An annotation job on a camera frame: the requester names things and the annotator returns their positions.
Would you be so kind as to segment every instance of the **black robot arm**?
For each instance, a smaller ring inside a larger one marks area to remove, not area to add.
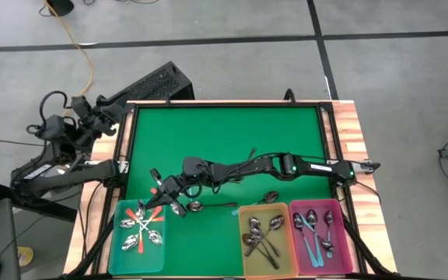
[[[278,168],[274,159],[278,159]],[[211,187],[215,190],[225,183],[239,182],[245,176],[255,174],[269,174],[278,180],[295,180],[301,176],[324,176],[336,180],[339,184],[350,184],[355,179],[352,164],[348,161],[341,160],[332,164],[314,163],[289,152],[268,153],[231,165],[187,157],[184,159],[183,173],[180,175],[168,176],[165,180],[161,180],[156,169],[152,169],[150,173],[158,187],[153,198],[146,204],[146,208],[170,205],[173,212],[183,217],[187,211],[177,198],[182,194],[189,196],[187,190],[194,186]]]
[[[43,108],[46,100],[53,95],[64,97],[65,109],[72,109],[78,116],[52,115],[44,117]],[[82,184],[92,180],[103,182],[108,187],[117,186],[120,172],[117,162],[106,160],[96,165],[81,165],[83,155],[91,151],[93,143],[104,133],[114,135],[114,124],[121,122],[122,117],[132,108],[127,104],[124,93],[110,99],[99,96],[96,106],[91,107],[84,96],[72,97],[67,107],[68,97],[60,91],[48,93],[42,99],[39,114],[42,124],[32,124],[27,132],[44,140],[43,152],[20,168],[12,171],[10,187],[20,201],[31,202],[48,191]],[[62,175],[42,177],[53,168],[72,164],[69,171]]]

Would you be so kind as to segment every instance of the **green surface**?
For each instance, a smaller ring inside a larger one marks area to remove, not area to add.
[[[180,174],[183,158],[197,156],[218,163],[247,160],[252,148],[324,156],[314,108],[163,108],[139,111],[129,168],[126,199],[150,198],[156,183],[149,170],[162,178]],[[300,177],[285,182],[269,175],[246,177],[226,184],[214,195],[205,188],[203,204],[237,201],[249,205],[268,191],[279,191],[277,202],[329,198],[324,177]],[[189,200],[181,196],[181,203]],[[240,230],[235,208],[206,208],[185,218],[166,214],[166,260],[161,272],[150,275],[243,275]]]
[[[131,234],[139,232],[139,225],[135,225],[130,229],[120,227],[121,220],[129,219],[125,210],[130,208],[134,213],[138,208],[137,200],[123,200],[117,203],[115,208],[114,233],[112,236],[112,244],[110,249],[110,262],[108,264],[108,272],[112,275],[139,275],[141,273],[153,273],[161,271],[165,263],[165,242],[162,245],[155,245],[148,238],[148,232],[142,231],[143,253],[138,252],[138,245],[128,251],[122,250],[122,244]],[[163,217],[168,208],[165,206],[163,210],[156,216]],[[145,220],[151,216],[151,211],[145,214]],[[166,223],[151,222],[146,226],[150,230],[156,230],[162,238],[166,235]]]

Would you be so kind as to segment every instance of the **teal plastic bin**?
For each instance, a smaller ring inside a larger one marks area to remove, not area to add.
[[[166,233],[166,207],[146,211],[143,221],[147,221],[152,215],[153,220],[146,226],[150,230],[156,230],[162,235],[161,245],[154,244],[146,229],[142,230],[142,238],[138,245],[130,250],[122,250],[122,245],[128,236],[139,233],[140,225],[136,223],[130,229],[121,228],[121,220],[131,219],[138,208],[137,200],[125,200],[117,203],[115,209],[114,232],[110,248],[110,262],[108,272],[112,275],[142,275],[159,272],[165,263],[165,233]]]

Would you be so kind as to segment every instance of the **yellow plastic bin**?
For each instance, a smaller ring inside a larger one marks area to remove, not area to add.
[[[267,254],[264,249],[264,246],[266,246],[270,255],[277,261],[279,269],[275,269],[257,248],[249,257],[245,257],[245,252],[249,250],[249,247],[241,241],[243,272],[246,279],[294,278],[299,274],[292,237],[292,227],[290,226],[291,219],[286,204],[274,203],[269,205],[240,207],[238,212],[240,220],[240,236],[244,233],[250,233],[250,217],[253,216],[261,222],[261,229],[263,234],[265,234],[269,230],[269,222],[277,215],[283,215],[285,221],[279,229],[270,230],[266,237],[267,240],[278,249],[279,257],[274,254],[272,248],[265,239],[263,239],[263,244],[259,244],[257,248],[260,248],[262,252]]]

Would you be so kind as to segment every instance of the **wooden table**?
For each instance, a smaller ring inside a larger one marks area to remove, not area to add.
[[[164,103],[162,100],[151,101],[137,101],[136,103]],[[172,101],[173,103],[288,103],[288,100],[178,100]],[[297,102],[321,102],[318,100],[301,100]],[[364,160],[368,159],[366,145],[364,144],[364,138],[362,136],[361,127],[359,124],[359,118],[355,110],[355,104],[353,101],[328,101],[332,102],[334,109],[334,117],[338,129],[338,137],[341,143],[341,150],[344,159],[351,160]],[[121,141],[121,155],[126,155],[128,149],[129,133],[131,131],[132,114],[129,114],[126,120],[124,135],[122,135]],[[329,149],[331,152],[331,158],[336,158],[333,135],[331,133],[331,126],[327,117],[324,117],[324,127],[326,128],[326,136],[328,140]],[[101,139],[95,142],[93,146],[93,154],[91,160],[106,160],[112,159],[114,156],[115,143],[118,135],[107,137],[104,135]],[[376,190],[374,184],[373,175],[358,174],[357,180],[363,184],[366,184]],[[103,204],[107,189],[100,187],[94,196],[93,191],[97,183],[91,182],[84,185],[80,208],[85,215],[89,201],[91,200],[91,206],[89,210],[89,228],[86,236],[86,246],[89,249],[98,236],[101,214],[103,211]],[[341,190],[338,190],[340,198],[343,198]],[[112,199],[112,207],[110,209],[110,216],[113,215],[115,205],[117,204],[116,197],[118,196],[118,190],[114,192],[114,198]],[[355,214],[357,223],[359,225],[359,234],[373,252],[375,257],[380,260],[381,264],[388,268],[390,271],[396,271],[394,256],[390,247],[390,241],[388,239],[387,228],[383,219],[383,213],[381,211],[378,197],[369,193],[363,188],[352,187],[352,200],[354,201]],[[346,212],[345,203],[342,202],[342,208]],[[103,245],[103,253],[101,254],[100,271],[99,273],[107,272],[108,257],[110,253],[110,237]],[[347,235],[347,241],[352,255],[352,262],[354,271],[358,271],[357,259],[355,257],[355,248],[350,237]],[[70,241],[70,247],[68,249],[67,261],[65,262],[64,273],[68,273],[73,270],[77,264],[81,261],[82,257],[82,230],[79,215],[75,220],[75,226]]]

